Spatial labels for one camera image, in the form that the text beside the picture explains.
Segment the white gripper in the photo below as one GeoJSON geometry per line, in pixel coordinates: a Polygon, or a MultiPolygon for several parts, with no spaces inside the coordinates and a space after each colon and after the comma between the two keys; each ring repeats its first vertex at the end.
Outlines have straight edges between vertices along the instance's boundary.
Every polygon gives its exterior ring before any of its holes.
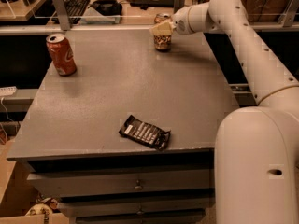
{"type": "MultiPolygon", "coordinates": [[[[190,10],[190,7],[183,7],[172,16],[175,29],[180,35],[193,34],[193,30],[189,23],[190,10]]],[[[173,33],[172,22],[162,21],[160,23],[156,23],[149,29],[149,31],[153,35],[171,35],[173,33]]]]}

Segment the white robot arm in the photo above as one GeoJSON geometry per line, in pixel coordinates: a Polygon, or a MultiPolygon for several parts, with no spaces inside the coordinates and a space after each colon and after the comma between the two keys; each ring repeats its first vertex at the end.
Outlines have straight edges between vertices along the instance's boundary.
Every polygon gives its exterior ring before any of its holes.
{"type": "Polygon", "coordinates": [[[299,82],[249,25],[241,0],[178,10],[153,35],[220,29],[256,104],[221,123],[214,149],[217,224],[298,224],[299,82]]]}

